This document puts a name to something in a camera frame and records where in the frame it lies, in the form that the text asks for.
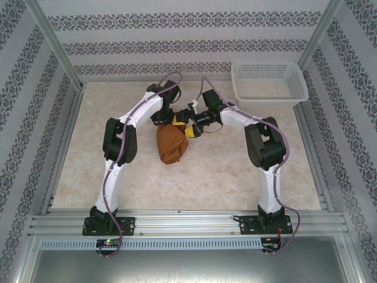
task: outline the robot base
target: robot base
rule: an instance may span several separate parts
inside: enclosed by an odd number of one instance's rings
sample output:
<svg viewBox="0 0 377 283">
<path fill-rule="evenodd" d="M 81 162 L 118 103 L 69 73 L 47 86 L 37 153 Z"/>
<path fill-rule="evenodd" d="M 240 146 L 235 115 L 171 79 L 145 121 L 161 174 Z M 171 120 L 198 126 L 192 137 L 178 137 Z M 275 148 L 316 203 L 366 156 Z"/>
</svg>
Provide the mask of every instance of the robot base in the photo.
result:
<svg viewBox="0 0 377 283">
<path fill-rule="evenodd" d="M 133 236 L 135 231 L 135 217 L 115 217 L 121 229 L 123 236 Z M 119 236 L 119 230 L 115 226 L 110 215 L 101 212 L 96 206 L 90 210 L 90 217 L 86 217 L 84 227 L 82 228 L 83 236 Z"/>
<path fill-rule="evenodd" d="M 285 215 L 284 208 L 275 213 L 266 213 L 258 205 L 258 215 L 234 216 L 240 223 L 241 235 L 292 234 L 293 228 L 290 217 Z"/>
</svg>

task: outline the patterned wallpaper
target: patterned wallpaper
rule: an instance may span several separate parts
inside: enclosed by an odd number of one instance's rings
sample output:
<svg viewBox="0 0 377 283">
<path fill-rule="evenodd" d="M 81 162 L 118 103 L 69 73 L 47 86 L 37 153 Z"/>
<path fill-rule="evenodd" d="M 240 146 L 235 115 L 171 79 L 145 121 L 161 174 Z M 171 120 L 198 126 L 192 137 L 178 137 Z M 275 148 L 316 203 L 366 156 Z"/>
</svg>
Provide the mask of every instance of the patterned wallpaper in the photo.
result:
<svg viewBox="0 0 377 283">
<path fill-rule="evenodd" d="M 377 5 L 345 1 L 312 56 L 302 104 L 332 202 L 377 282 Z"/>
<path fill-rule="evenodd" d="M 40 1 L 83 81 L 297 61 L 329 0 Z"/>
<path fill-rule="evenodd" d="M 0 2 L 0 282 L 39 214 L 75 91 L 22 0 Z"/>
</svg>

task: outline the cable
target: cable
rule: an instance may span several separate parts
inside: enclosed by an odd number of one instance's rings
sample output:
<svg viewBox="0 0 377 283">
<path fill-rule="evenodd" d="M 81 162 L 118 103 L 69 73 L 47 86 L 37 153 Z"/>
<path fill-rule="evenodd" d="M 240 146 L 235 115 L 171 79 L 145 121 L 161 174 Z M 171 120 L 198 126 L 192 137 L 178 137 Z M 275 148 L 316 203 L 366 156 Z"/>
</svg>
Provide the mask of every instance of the cable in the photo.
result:
<svg viewBox="0 0 377 283">
<path fill-rule="evenodd" d="M 223 128 L 223 124 L 221 124 L 221 127 L 218 129 L 218 130 L 216 130 L 216 131 L 206 131 L 205 129 L 204 129 L 204 127 L 203 127 L 203 131 L 205 132 L 205 133 L 207 133 L 207 134 L 213 134 L 213 133 L 217 133 L 218 131 L 220 131 L 222 128 Z"/>
<path fill-rule="evenodd" d="M 99 254 L 100 257 L 102 257 L 102 258 L 109 258 L 109 257 L 111 257 L 111 256 L 114 256 L 114 255 L 119 251 L 119 249 L 121 248 L 121 246 L 122 246 L 122 241 L 123 241 L 123 232 L 122 232 L 121 226 L 120 226 L 119 223 L 117 222 L 116 218 L 114 217 L 114 215 L 113 215 L 112 211 L 110 210 L 110 207 L 109 207 L 109 205 L 108 205 L 108 203 L 107 203 L 107 199 L 106 199 L 106 182 L 107 182 L 107 179 L 108 179 L 108 177 L 109 177 L 111 171 L 113 171 L 114 166 L 119 162 L 119 160 L 120 160 L 121 157 L 122 157 L 122 152 L 123 152 L 123 150 L 124 150 L 124 144 L 125 144 L 125 129 L 126 129 L 126 127 L 127 127 L 128 122 L 131 120 L 131 117 L 135 114 L 135 112 L 136 112 L 136 111 L 137 111 L 137 110 L 138 110 L 138 109 L 139 109 L 144 103 L 148 102 L 149 100 L 151 100 L 152 98 L 154 98 L 154 97 L 156 97 L 156 96 L 159 96 L 161 93 L 165 93 L 166 91 L 171 90 L 172 88 L 176 87 L 176 86 L 182 81 L 183 76 L 182 76 L 181 72 L 173 71 L 173 72 L 171 72 L 171 73 L 165 75 L 165 76 L 163 77 L 163 79 L 160 81 L 160 83 L 161 83 L 165 78 L 167 78 L 169 75 L 173 75 L 173 74 L 178 74 L 178 75 L 180 76 L 178 82 L 176 82 L 175 84 L 173 84 L 171 87 L 168 87 L 168 88 L 166 88 L 166 89 L 164 89 L 164 90 L 161 90 L 161 91 L 159 91 L 159 92 L 157 92 L 157 93 L 155 93 L 155 94 L 149 96 L 146 100 L 143 100 L 142 102 L 140 102 L 138 105 L 136 105 L 136 106 L 134 107 L 134 109 L 132 110 L 132 112 L 130 113 L 130 115 L 128 115 L 128 117 L 126 118 L 126 120 L 125 120 L 125 122 L 124 122 L 124 125 L 123 125 L 122 144 L 121 144 L 121 146 L 120 146 L 119 155 L 118 155 L 118 157 L 117 157 L 117 160 L 114 161 L 114 162 L 112 162 L 112 164 L 110 165 L 110 168 L 109 168 L 109 170 L 108 170 L 108 172 L 107 172 L 107 174 L 106 174 L 106 176 L 105 176 L 104 183 L 103 183 L 103 186 L 102 186 L 102 196 L 103 196 L 103 198 L 104 198 L 104 203 L 105 203 L 105 206 L 106 206 L 107 212 L 108 212 L 108 214 L 109 214 L 111 220 L 113 220 L 114 224 L 116 225 L 116 227 L 118 228 L 118 231 L 119 231 L 119 245 L 118 245 L 117 249 L 114 250 L 114 251 L 113 251 L 111 254 L 109 254 L 109 255 L 103 255 L 103 254 L 101 254 L 101 250 L 102 250 L 102 248 L 104 247 L 104 246 L 101 246 L 101 247 L 99 248 L 99 250 L 98 250 L 98 254 Z"/>
<path fill-rule="evenodd" d="M 279 239 L 279 243 L 278 245 L 280 245 L 282 243 L 282 229 L 279 227 L 277 227 L 277 231 L 278 231 L 278 236 L 277 238 Z"/>
<path fill-rule="evenodd" d="M 171 73 L 166 74 L 166 75 L 161 79 L 161 81 L 158 82 L 158 85 L 161 85 L 161 83 L 162 83 L 167 77 L 170 77 L 171 75 L 174 75 L 174 74 L 178 74 L 178 75 L 180 76 L 180 81 L 179 81 L 179 82 L 181 82 L 181 81 L 182 81 L 182 78 L 183 78 L 181 72 L 179 72 L 179 71 L 173 71 L 173 72 L 171 72 Z"/>
<path fill-rule="evenodd" d="M 277 203 L 278 203 L 280 206 L 284 207 L 285 209 L 291 210 L 291 211 L 293 211 L 295 214 L 297 214 L 297 226 L 296 226 L 295 230 L 293 231 L 291 237 L 289 238 L 288 242 L 287 242 L 282 248 L 280 248 L 278 251 L 275 252 L 275 254 L 277 254 L 277 253 L 283 251 L 287 246 L 290 245 L 290 243 L 292 242 L 293 238 L 294 238 L 295 235 L 297 234 L 297 232 L 298 232 L 298 230 L 299 230 L 299 227 L 300 227 L 300 223 L 301 223 L 301 216 L 300 216 L 300 213 L 299 213 L 296 209 L 294 209 L 294 208 L 290 208 L 289 206 L 286 206 L 284 203 L 282 203 L 282 202 L 280 201 L 279 197 L 277 196 L 277 179 L 276 179 L 276 174 L 277 174 L 277 171 L 278 171 L 278 170 L 279 170 L 279 169 L 280 169 L 280 168 L 281 168 L 281 167 L 287 162 L 288 157 L 289 157 L 289 155 L 290 155 L 290 146 L 289 146 L 288 139 L 287 139 L 287 137 L 285 136 L 285 134 L 281 131 L 281 129 L 279 129 L 278 127 L 276 127 L 274 124 L 271 124 L 271 123 L 266 122 L 266 121 L 264 121 L 264 120 L 258 119 L 258 118 L 254 117 L 254 116 L 251 116 L 251 115 L 249 115 L 249 114 L 247 114 L 247 113 L 245 113 L 245 112 L 243 112 L 243 111 L 241 111 L 241 110 L 239 110 L 239 109 L 234 108 L 233 106 L 231 106 L 231 105 L 230 105 L 230 104 L 229 104 L 229 103 L 228 103 L 228 102 L 227 102 L 227 101 L 221 96 L 221 94 L 215 89 L 215 87 L 213 86 L 213 84 L 212 84 L 212 83 L 208 80 L 208 78 L 206 78 L 206 77 L 202 77 L 202 78 L 201 78 L 201 87 L 200 87 L 200 94 L 199 94 L 199 96 L 198 96 L 198 99 L 199 99 L 199 97 L 200 97 L 200 95 L 201 95 L 201 92 L 203 91 L 203 83 L 204 83 L 204 80 L 207 81 L 207 83 L 210 85 L 210 87 L 214 90 L 214 92 L 220 97 L 220 99 L 223 101 L 223 103 L 224 103 L 229 109 L 233 110 L 233 111 L 236 112 L 236 113 L 239 113 L 239 114 L 243 115 L 244 117 L 250 119 L 251 121 L 256 121 L 256 122 L 258 122 L 258 123 L 262 123 L 262 124 L 265 124 L 265 125 L 267 125 L 267 126 L 273 128 L 274 130 L 276 130 L 276 131 L 281 135 L 281 137 L 282 137 L 282 139 L 283 139 L 283 141 L 284 141 L 284 143 L 285 143 L 285 145 L 286 145 L 286 148 L 287 148 L 286 155 L 285 155 L 283 161 L 281 162 L 281 164 L 279 164 L 279 165 L 275 168 L 275 170 L 274 170 L 274 172 L 273 172 L 273 194 L 274 194 L 274 196 L 275 196 L 275 199 L 276 199 Z"/>
<path fill-rule="evenodd" d="M 181 98 L 181 95 L 182 95 L 182 91 L 179 89 L 179 95 L 178 95 L 178 98 L 176 100 L 174 100 L 173 102 L 171 102 L 170 104 L 174 104 L 176 103 L 180 98 Z"/>
</svg>

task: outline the white plastic basket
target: white plastic basket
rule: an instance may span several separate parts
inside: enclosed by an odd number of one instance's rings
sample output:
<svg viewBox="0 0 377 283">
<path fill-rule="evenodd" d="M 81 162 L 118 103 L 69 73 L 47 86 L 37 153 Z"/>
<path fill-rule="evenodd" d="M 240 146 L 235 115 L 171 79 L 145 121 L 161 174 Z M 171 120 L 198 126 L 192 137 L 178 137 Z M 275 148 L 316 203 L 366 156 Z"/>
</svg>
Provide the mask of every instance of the white plastic basket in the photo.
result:
<svg viewBox="0 0 377 283">
<path fill-rule="evenodd" d="M 309 98 L 296 63 L 236 62 L 231 68 L 233 91 L 243 109 L 293 107 Z"/>
</svg>

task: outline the brown bag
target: brown bag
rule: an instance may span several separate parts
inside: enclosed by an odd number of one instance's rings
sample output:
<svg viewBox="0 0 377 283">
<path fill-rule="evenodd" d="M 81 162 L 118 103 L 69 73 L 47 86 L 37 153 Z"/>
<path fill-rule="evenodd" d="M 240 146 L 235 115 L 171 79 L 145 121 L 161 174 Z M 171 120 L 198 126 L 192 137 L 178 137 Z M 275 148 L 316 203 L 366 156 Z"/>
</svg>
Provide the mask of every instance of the brown bag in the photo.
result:
<svg viewBox="0 0 377 283">
<path fill-rule="evenodd" d="M 178 162 L 187 149 L 189 141 L 184 134 L 186 126 L 159 125 L 157 127 L 157 147 L 160 159 L 165 164 Z"/>
</svg>

